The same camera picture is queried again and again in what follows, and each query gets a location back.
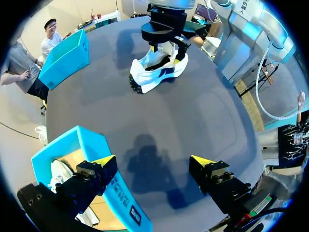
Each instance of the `person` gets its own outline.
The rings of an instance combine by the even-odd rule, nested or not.
[[[48,20],[44,25],[46,32],[46,38],[42,41],[42,56],[44,61],[46,61],[51,50],[63,41],[62,36],[56,31],[56,28],[57,21],[55,18]]]
[[[302,110],[304,99],[297,97],[298,110]],[[296,125],[285,125],[258,133],[263,148],[265,165],[278,168],[293,168],[302,165],[309,143],[309,111],[297,115]]]
[[[21,37],[21,26],[11,39],[11,48],[1,68],[0,84],[10,85],[16,83],[24,92],[47,101],[48,87],[39,79],[43,63],[28,53],[17,39]]]

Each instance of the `man's hand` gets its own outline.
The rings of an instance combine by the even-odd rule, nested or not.
[[[23,74],[19,75],[18,81],[27,80],[30,76],[29,70],[26,70]]]
[[[37,65],[38,65],[40,68],[43,68],[43,63],[42,63],[42,62],[37,61]]]
[[[302,92],[300,92],[299,96],[297,97],[297,101],[298,101],[298,106],[301,108],[305,102],[302,96]]]

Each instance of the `monitor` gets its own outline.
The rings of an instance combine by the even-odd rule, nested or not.
[[[202,16],[206,20],[214,21],[215,17],[217,16],[217,13],[212,8],[208,8],[208,10],[210,15],[208,15],[206,6],[198,4],[197,9],[195,10],[195,14]]]

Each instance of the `white plastic bag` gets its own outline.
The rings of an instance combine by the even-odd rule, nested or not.
[[[35,129],[35,132],[39,134],[40,142],[44,145],[47,145],[47,132],[46,132],[46,126],[38,126]]]

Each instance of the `gray t-shirt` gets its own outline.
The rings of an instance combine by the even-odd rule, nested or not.
[[[6,61],[2,66],[1,75],[5,72],[21,75],[26,70],[29,70],[31,77],[27,80],[16,82],[24,93],[28,92],[33,82],[38,78],[40,69],[27,56],[27,51],[23,48],[22,44],[16,43],[9,50]]]

